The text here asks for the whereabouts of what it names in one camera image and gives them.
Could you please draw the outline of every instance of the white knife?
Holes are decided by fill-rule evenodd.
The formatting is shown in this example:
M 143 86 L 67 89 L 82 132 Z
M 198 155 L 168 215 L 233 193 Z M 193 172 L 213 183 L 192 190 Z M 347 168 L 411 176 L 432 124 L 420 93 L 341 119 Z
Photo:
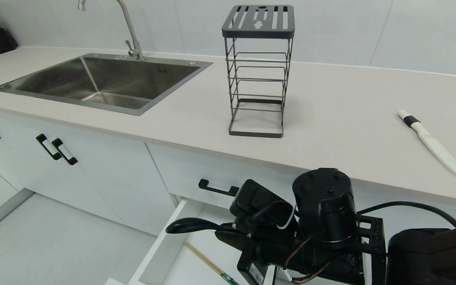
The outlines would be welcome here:
M 405 110 L 398 110 L 397 114 L 406 123 L 408 127 L 413 129 L 422 143 L 429 149 L 429 151 L 453 174 L 456 175 L 456 160 L 445 149 L 442 144 L 433 138 L 427 130 L 423 127 L 422 123 L 415 117 L 411 116 Z

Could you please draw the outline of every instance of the metal rack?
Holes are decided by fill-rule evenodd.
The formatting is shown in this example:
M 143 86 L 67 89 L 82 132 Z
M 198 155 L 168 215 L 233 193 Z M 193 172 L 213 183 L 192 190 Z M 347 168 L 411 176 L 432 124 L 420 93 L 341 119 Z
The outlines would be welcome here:
M 288 89 L 293 36 L 295 34 L 293 7 L 283 5 L 235 6 L 223 25 L 222 33 L 226 51 L 226 70 L 228 73 L 228 90 L 232 112 L 232 120 L 228 127 L 228 133 L 230 135 L 245 137 L 282 137 L 284 132 L 284 105 L 286 102 L 286 91 Z M 286 40 L 287 48 L 286 51 L 281 52 L 236 51 L 235 42 L 239 41 L 240 38 Z M 255 73 L 258 73 L 255 70 L 273 70 L 272 73 L 278 74 L 278 76 L 254 76 Z M 241 72 L 248 73 L 249 75 L 240 76 Z M 240 86 L 242 82 L 281 83 L 281 92 L 280 95 L 244 92 Z M 251 108 L 249 107 L 250 105 L 257 105 L 260 108 Z M 262 108 L 264 105 L 273 105 L 275 108 Z M 240 110 L 278 113 L 280 131 L 253 132 L 233 130 L 237 113 Z

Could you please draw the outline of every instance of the countertop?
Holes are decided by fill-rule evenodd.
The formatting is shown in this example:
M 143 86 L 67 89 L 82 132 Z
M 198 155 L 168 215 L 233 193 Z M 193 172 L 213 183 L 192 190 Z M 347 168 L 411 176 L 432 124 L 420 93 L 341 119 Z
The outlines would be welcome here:
M 20 47 L 0 55 L 0 84 L 91 52 L 125 54 Z M 0 109 L 282 170 L 334 167 L 357 186 L 456 204 L 456 177 L 396 115 L 404 109 L 417 117 L 456 158 L 456 76 L 293 62 L 284 137 L 263 139 L 228 135 L 223 57 L 146 56 L 213 65 L 141 116 L 3 92 Z

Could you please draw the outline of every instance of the wooden stick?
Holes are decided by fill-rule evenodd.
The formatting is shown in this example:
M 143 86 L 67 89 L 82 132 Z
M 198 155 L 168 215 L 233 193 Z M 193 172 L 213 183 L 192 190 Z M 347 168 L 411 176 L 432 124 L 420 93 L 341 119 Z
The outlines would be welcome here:
M 201 252 L 198 251 L 195 247 L 193 247 L 189 242 L 185 242 L 184 245 L 190 249 L 196 256 L 198 256 L 203 262 L 205 262 L 212 270 L 216 271 L 217 274 L 221 275 L 224 274 L 224 271 L 221 268 L 217 267 L 212 261 L 210 261 L 206 256 L 204 256 Z

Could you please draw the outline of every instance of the sink basin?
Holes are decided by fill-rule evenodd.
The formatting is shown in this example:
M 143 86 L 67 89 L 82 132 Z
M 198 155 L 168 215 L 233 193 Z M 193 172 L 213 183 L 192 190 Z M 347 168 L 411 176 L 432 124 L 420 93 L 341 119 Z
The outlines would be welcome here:
M 212 63 L 86 54 L 0 85 L 0 91 L 142 115 Z

